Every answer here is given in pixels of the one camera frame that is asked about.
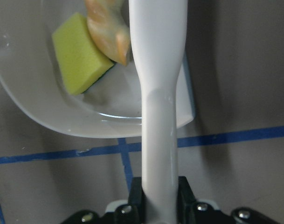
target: orange and white toy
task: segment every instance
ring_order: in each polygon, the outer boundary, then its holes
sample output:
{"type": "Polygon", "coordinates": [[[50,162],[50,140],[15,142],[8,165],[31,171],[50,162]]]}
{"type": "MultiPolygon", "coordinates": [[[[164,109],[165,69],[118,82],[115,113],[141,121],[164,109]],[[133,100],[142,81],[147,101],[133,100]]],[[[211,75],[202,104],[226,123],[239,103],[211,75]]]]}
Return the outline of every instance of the orange and white toy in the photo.
{"type": "Polygon", "coordinates": [[[121,15],[124,0],[85,0],[87,25],[100,51],[127,65],[131,49],[130,31],[121,15]]]}

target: white utensil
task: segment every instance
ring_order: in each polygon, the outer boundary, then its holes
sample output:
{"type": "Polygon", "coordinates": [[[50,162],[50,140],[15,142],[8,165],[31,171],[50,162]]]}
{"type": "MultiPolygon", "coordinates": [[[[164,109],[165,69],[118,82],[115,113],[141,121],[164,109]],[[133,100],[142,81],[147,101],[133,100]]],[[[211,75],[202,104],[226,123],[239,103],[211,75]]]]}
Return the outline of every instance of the white utensil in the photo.
{"type": "Polygon", "coordinates": [[[142,91],[142,187],[147,224],[177,223],[175,91],[187,0],[129,0],[133,58],[142,91]]]}

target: sponge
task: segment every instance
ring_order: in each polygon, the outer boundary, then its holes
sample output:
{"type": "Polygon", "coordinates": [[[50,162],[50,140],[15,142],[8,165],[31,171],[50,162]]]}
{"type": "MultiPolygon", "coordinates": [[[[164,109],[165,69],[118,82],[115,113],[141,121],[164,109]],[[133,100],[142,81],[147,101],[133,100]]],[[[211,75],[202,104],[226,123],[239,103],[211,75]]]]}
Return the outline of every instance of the sponge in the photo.
{"type": "Polygon", "coordinates": [[[67,92],[87,90],[114,64],[95,45],[86,18],[73,14],[53,34],[55,54],[67,92]]]}

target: metal screw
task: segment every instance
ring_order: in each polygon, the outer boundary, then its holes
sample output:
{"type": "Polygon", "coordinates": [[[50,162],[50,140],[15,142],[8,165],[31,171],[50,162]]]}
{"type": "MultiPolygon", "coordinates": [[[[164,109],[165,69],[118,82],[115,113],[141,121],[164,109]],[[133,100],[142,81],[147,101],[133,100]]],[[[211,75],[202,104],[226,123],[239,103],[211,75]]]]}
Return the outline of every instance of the metal screw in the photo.
{"type": "Polygon", "coordinates": [[[207,211],[208,205],[206,203],[198,203],[197,210],[199,211],[207,211]]]}
{"type": "Polygon", "coordinates": [[[246,211],[246,210],[240,210],[238,212],[238,216],[240,218],[245,218],[245,219],[248,219],[250,217],[250,212],[249,211],[246,211]]]}
{"type": "Polygon", "coordinates": [[[92,219],[93,219],[93,213],[89,213],[89,214],[84,215],[82,217],[82,222],[85,223],[85,222],[88,222],[88,221],[90,221],[92,219]]]}
{"type": "Polygon", "coordinates": [[[127,213],[130,213],[131,211],[132,211],[132,207],[130,205],[125,205],[121,209],[122,214],[127,214],[127,213]]]}

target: white plastic bowl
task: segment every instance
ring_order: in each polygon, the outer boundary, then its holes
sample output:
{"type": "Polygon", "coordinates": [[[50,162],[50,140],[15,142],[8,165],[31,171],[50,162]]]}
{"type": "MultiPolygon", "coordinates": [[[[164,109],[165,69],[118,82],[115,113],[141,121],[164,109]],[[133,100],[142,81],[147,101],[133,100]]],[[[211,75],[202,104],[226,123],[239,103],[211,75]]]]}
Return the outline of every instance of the white plastic bowl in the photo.
{"type": "MultiPolygon", "coordinates": [[[[140,136],[141,93],[134,62],[116,65],[84,94],[74,97],[65,91],[51,33],[74,12],[86,15],[82,0],[0,1],[2,85],[30,118],[57,132],[92,138],[140,136]]],[[[194,119],[186,61],[177,83],[176,110],[177,127],[194,119]]]]}

